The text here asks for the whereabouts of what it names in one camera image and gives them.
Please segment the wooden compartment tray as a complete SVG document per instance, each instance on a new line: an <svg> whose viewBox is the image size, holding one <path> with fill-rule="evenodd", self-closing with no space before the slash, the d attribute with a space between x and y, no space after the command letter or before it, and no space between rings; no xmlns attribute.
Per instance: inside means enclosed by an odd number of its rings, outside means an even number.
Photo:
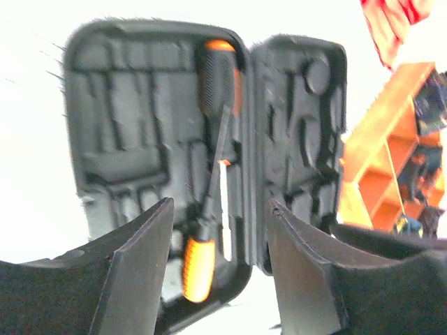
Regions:
<svg viewBox="0 0 447 335"><path fill-rule="evenodd" d="M390 232L402 214L417 219L424 208L439 206L445 191L444 128L419 136L413 105L433 70L433 62L398 66L347 138L341 159L344 177L339 203L344 223ZM426 205L403 201L397 183L420 144L443 148L441 172L428 191Z"/></svg>

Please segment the large orange handled screwdriver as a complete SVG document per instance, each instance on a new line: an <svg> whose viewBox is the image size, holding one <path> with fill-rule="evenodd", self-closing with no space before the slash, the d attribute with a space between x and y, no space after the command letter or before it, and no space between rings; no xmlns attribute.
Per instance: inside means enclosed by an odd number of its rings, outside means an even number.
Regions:
<svg viewBox="0 0 447 335"><path fill-rule="evenodd" d="M209 118L218 118L223 107L238 117L242 107L240 71L235 48L226 40L204 44L200 106Z"/></svg>

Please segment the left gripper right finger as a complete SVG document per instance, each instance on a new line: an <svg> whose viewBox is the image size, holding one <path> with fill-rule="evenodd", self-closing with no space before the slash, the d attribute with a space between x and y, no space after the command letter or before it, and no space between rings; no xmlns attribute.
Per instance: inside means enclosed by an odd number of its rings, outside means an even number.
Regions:
<svg viewBox="0 0 447 335"><path fill-rule="evenodd" d="M446 242L331 223L275 200L268 244L285 334L445 334Z"/></svg>

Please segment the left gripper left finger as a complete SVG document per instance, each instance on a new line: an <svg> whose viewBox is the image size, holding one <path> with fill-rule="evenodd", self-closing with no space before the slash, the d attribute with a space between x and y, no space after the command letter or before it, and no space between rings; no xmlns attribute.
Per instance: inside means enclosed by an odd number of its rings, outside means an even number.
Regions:
<svg viewBox="0 0 447 335"><path fill-rule="evenodd" d="M55 259L1 263L2 334L152 334L174 202Z"/></svg>

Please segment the black plastic tool case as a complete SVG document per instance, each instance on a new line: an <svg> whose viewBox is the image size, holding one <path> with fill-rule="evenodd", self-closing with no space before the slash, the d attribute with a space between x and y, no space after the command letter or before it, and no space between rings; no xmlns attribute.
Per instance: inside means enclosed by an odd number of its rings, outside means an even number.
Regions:
<svg viewBox="0 0 447 335"><path fill-rule="evenodd" d="M228 128L233 259L222 254L221 203L209 203L216 263L209 297L182 295L184 249L212 173L219 122L201 102L214 40L231 45L239 115ZM345 49L276 35L248 48L230 29L165 20L100 20L69 40L64 88L72 166L91 238L174 200L174 228L156 334L175 334L236 298L251 270L270 275L265 203L323 227L337 214L345 130Z"/></svg>

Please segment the red folded cloth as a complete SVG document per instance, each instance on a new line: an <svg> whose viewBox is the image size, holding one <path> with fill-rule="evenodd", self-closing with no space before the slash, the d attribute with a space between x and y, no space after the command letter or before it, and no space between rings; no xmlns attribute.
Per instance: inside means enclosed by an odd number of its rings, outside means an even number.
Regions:
<svg viewBox="0 0 447 335"><path fill-rule="evenodd" d="M391 70L412 26L428 18L432 0L364 0L360 2L381 64Z"/></svg>

